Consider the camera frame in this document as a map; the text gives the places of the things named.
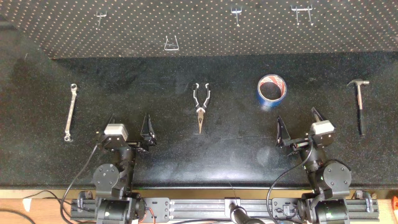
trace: tape roll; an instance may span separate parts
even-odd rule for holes
[[[267,99],[260,90],[260,87],[265,83],[273,83],[280,89],[280,98],[276,100]],[[257,85],[257,96],[259,98],[260,104],[263,106],[275,107],[285,98],[287,93],[286,82],[278,75],[270,74],[262,77]]]

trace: black pegboard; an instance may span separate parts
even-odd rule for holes
[[[398,50],[396,1],[5,0],[3,14],[50,58]],[[313,7],[296,14],[291,6]],[[239,24],[231,8],[242,7]],[[107,12],[97,29],[96,12]],[[178,51],[166,51],[175,35]]]

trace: hammer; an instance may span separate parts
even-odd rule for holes
[[[357,94],[358,94],[358,123],[359,123],[359,135],[365,137],[365,120],[362,112],[362,95],[361,95],[361,85],[368,85],[369,81],[362,80],[360,78],[354,79],[347,84],[355,83]]]

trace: black tabletop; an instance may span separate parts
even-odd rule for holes
[[[352,168],[354,188],[398,186],[398,53],[289,54],[227,57],[9,58],[0,82],[0,186],[65,188],[95,145],[95,132],[111,113],[139,139],[146,113],[152,118],[157,147],[138,153],[134,187],[266,188],[298,164],[289,149],[275,147],[277,116],[293,138],[314,122],[314,106],[336,126],[330,159]],[[256,97],[259,79],[280,75],[287,96],[271,110]],[[357,126],[354,79],[362,87],[367,136]],[[65,142],[71,83],[78,85]],[[198,134],[192,85],[211,101]],[[92,188],[93,173],[109,162],[97,152],[75,187]],[[308,187],[302,169],[278,185]]]

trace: wooden floor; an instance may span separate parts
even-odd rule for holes
[[[53,190],[55,194],[58,197],[62,197],[63,191],[62,190]],[[30,194],[34,194],[38,192],[38,190],[23,190],[23,191],[5,191],[5,190],[0,190],[0,197],[3,199],[0,199],[0,209],[9,209],[9,210],[14,210],[21,212],[27,216],[29,216],[31,219],[36,224],[54,224],[54,223],[64,223],[60,216],[60,205],[56,200],[53,199],[32,199],[30,202],[30,211],[27,212],[27,210],[24,207],[24,204],[22,202],[22,197],[28,196]],[[75,198],[75,195],[79,192],[79,190],[72,191],[71,196],[72,198]],[[196,194],[199,194],[197,192],[202,192],[200,194],[201,197],[197,197]],[[181,190],[169,190],[168,195],[170,198],[220,198],[220,197],[214,197],[215,192],[220,192],[220,191],[203,191],[203,190],[187,190],[187,191],[181,191]],[[256,195],[256,198],[264,198],[264,197],[259,197],[259,195],[265,195],[266,190],[262,191],[248,191],[245,192],[244,190],[237,190],[235,193],[237,194],[237,197],[249,199],[249,198],[254,198]],[[156,193],[156,191],[143,191],[141,192],[142,196],[144,197],[164,197],[164,193]],[[283,191],[283,190],[276,190],[274,192],[273,197],[299,197],[298,195],[301,195],[303,191]],[[9,197],[12,197],[11,195],[14,195],[14,197],[18,197],[19,199],[11,199]],[[44,193],[42,195],[38,195],[38,198],[42,197],[50,197],[48,193]],[[391,200],[378,200],[379,202],[379,209],[380,209],[380,222],[363,222],[364,224],[397,224],[397,220],[394,216],[394,212],[392,211],[391,207]],[[70,206],[65,204],[65,209],[67,211],[70,210]],[[29,223],[27,220],[23,219],[22,217],[11,214],[11,213],[4,213],[0,212],[0,223],[20,223],[20,224],[25,224]]]

